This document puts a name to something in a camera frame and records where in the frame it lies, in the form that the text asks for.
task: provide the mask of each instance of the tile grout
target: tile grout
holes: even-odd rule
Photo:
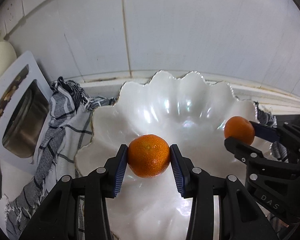
[[[125,38],[125,41],[126,41],[127,58],[128,58],[128,67],[129,67],[130,77],[132,78],[132,71],[131,71],[131,66],[130,66],[129,47],[128,47],[127,24],[126,24],[126,12],[125,12],[125,7],[124,7],[124,0],[121,0],[121,2],[122,2],[123,28],[124,28],[124,38]]]

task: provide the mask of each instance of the silver screw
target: silver screw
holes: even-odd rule
[[[234,176],[234,175],[229,175],[229,176],[228,176],[228,179],[229,179],[230,181],[235,182],[235,181],[237,180],[237,177]]]
[[[258,175],[257,174],[254,174],[254,173],[252,173],[251,175],[250,175],[250,177],[249,177],[251,180],[257,180],[257,178],[258,178]]]
[[[192,168],[192,172],[196,173],[196,174],[199,174],[199,173],[201,173],[201,169],[198,168],[198,167],[194,167],[194,168]]]
[[[61,178],[61,180],[62,180],[63,182],[68,182],[68,181],[70,180],[70,176],[69,176],[69,175],[63,176],[63,177]]]
[[[105,173],[105,172],[106,172],[106,168],[105,167],[99,167],[99,168],[97,168],[97,173],[102,174],[102,173]]]

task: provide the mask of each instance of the kitchen towel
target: kitchen towel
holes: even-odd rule
[[[90,117],[98,106],[112,105],[114,98],[90,98],[74,81],[60,77],[51,86],[49,127],[38,152],[34,178],[21,194],[6,206],[6,229],[10,240],[17,240],[37,207],[63,175],[79,177],[74,166],[78,149],[90,142]],[[79,233],[84,232],[79,211]]]
[[[261,124],[265,124],[270,127],[277,125],[275,115],[260,106],[258,102],[255,102],[255,104],[258,110],[258,120]],[[271,146],[271,153],[278,161],[288,162],[287,149],[281,143],[274,142]]]

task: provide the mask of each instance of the checkered towel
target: checkered towel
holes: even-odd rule
[[[19,238],[35,210],[63,175],[79,176],[74,156],[90,142],[91,111],[115,102],[114,98],[90,98],[78,83],[65,82],[62,77],[52,84],[51,89],[54,93],[50,98],[49,127],[39,147],[36,173],[20,195],[6,206],[6,229],[10,240]],[[80,209],[80,239],[83,232]]]

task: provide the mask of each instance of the mandarin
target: mandarin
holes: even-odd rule
[[[252,124],[241,116],[233,116],[226,122],[224,134],[225,138],[231,136],[248,145],[251,145],[255,136]]]
[[[128,164],[141,178],[162,174],[170,163],[170,149],[165,140],[154,134],[139,136],[128,147]]]

